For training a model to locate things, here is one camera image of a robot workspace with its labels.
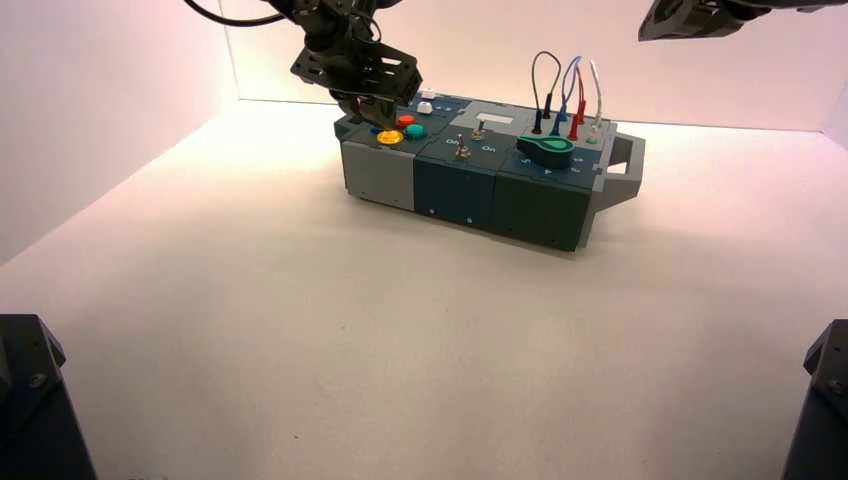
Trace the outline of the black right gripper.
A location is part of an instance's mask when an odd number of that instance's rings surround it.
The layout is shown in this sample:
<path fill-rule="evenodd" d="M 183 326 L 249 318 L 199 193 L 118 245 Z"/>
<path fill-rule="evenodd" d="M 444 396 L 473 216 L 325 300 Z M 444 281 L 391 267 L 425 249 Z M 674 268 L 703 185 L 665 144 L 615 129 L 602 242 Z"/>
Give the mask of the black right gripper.
<path fill-rule="evenodd" d="M 639 40 L 725 37 L 752 19 L 753 7 L 736 1 L 657 0 L 639 27 Z"/>

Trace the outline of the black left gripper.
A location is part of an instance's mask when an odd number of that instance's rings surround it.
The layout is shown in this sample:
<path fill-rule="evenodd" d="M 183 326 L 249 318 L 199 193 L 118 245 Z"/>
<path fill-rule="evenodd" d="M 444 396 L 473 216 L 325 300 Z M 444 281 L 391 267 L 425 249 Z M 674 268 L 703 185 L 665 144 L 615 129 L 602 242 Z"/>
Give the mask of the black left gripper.
<path fill-rule="evenodd" d="M 414 56 L 383 43 L 356 39 L 324 51 L 304 48 L 291 73 L 334 92 L 334 99 L 351 123 L 365 120 L 382 130 L 396 129 L 396 104 L 408 105 L 422 84 Z M 358 96 L 368 97 L 364 100 L 364 118 Z"/>

